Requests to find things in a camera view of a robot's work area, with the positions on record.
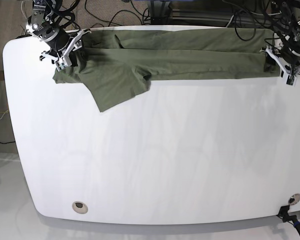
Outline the olive green T-shirt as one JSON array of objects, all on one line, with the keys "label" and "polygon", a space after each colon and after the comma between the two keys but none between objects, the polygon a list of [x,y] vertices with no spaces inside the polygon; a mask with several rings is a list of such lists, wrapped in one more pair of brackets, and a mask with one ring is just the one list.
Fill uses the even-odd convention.
[{"label": "olive green T-shirt", "polygon": [[242,41],[230,28],[96,30],[83,36],[84,60],[55,71],[57,84],[83,84],[100,112],[150,89],[152,81],[278,77],[264,72],[265,39]]}]

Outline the black flat bar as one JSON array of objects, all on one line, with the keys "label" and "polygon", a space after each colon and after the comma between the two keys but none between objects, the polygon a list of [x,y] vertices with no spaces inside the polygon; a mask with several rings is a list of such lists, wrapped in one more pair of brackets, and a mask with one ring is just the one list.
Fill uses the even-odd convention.
[{"label": "black flat bar", "polygon": [[29,35],[29,34],[20,35],[20,36],[16,37],[16,39],[21,39],[21,38],[26,38],[26,37],[31,37],[31,35]]}]

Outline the aluminium frame rail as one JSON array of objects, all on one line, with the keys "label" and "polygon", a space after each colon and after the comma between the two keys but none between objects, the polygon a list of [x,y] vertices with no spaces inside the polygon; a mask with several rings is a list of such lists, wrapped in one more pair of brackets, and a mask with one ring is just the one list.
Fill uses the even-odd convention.
[{"label": "aluminium frame rail", "polygon": [[152,25],[224,27],[235,9],[222,0],[148,0]]}]

